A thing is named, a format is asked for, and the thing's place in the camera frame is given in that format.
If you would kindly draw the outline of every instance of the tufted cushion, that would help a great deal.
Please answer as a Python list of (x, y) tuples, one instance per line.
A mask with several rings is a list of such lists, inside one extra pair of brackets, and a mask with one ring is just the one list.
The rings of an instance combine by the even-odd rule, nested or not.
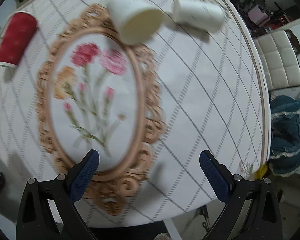
[(254, 40), (265, 71), (268, 90), (300, 86), (300, 66), (285, 31)]

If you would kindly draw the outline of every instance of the white cup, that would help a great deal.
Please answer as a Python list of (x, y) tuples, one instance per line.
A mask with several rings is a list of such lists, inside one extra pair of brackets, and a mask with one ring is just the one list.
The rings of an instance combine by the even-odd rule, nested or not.
[(163, 19), (158, 7), (143, 0), (109, 0), (106, 7), (121, 41), (128, 45), (150, 38)]
[(172, 19), (176, 23), (188, 23), (193, 27), (217, 32), (225, 21), (224, 10), (213, 3), (197, 0), (174, 0)]

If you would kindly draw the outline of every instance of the table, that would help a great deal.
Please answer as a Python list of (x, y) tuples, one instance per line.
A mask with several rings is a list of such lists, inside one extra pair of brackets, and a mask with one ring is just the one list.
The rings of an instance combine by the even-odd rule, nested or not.
[[(145, 1), (171, 9), (172, 0)], [(107, 0), (30, 0), (20, 10), (40, 29), (14, 73), (0, 67), (0, 159), (25, 183), (98, 150), (76, 203), (90, 227), (159, 221), (215, 199), (198, 163), (205, 149), (250, 176), (269, 155), (267, 87), (239, 14), (216, 1), (229, 12), (220, 32), (175, 25), (167, 13), (150, 40), (129, 47)]]

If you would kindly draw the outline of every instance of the white tablecloth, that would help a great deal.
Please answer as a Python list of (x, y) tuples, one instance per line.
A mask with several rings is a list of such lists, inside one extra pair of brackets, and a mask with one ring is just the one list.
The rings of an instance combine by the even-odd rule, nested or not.
[[(53, 153), (40, 143), (38, 71), (67, 23), (78, 18), (88, 5), (105, 6), (106, 1), (31, 0), (21, 8), (38, 19), (40, 30), (14, 73), (0, 67), (0, 158), (24, 182), (30, 177), (54, 179), (59, 173)], [(145, 1), (168, 12), (173, 0)], [(165, 130), (149, 144), (152, 165), (138, 182), (138, 193), (124, 198), (119, 214), (110, 215), (91, 199), (75, 204), (88, 226), (150, 223), (215, 199), (199, 167), (202, 150), (209, 149), (233, 174), (244, 177), (267, 160), (269, 103), (260, 60), (234, 7), (228, 0), (226, 4), (218, 1), (230, 8), (230, 17), (220, 32), (209, 34), (174, 25), (167, 17), (145, 43), (155, 52)], [(53, 204), (51, 209), (60, 221)]]

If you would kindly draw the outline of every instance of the red cup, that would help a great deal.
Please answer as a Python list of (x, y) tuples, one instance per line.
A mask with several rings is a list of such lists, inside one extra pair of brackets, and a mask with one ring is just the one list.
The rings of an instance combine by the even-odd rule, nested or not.
[(33, 35), (37, 20), (27, 12), (15, 13), (0, 45), (0, 66), (16, 67)]

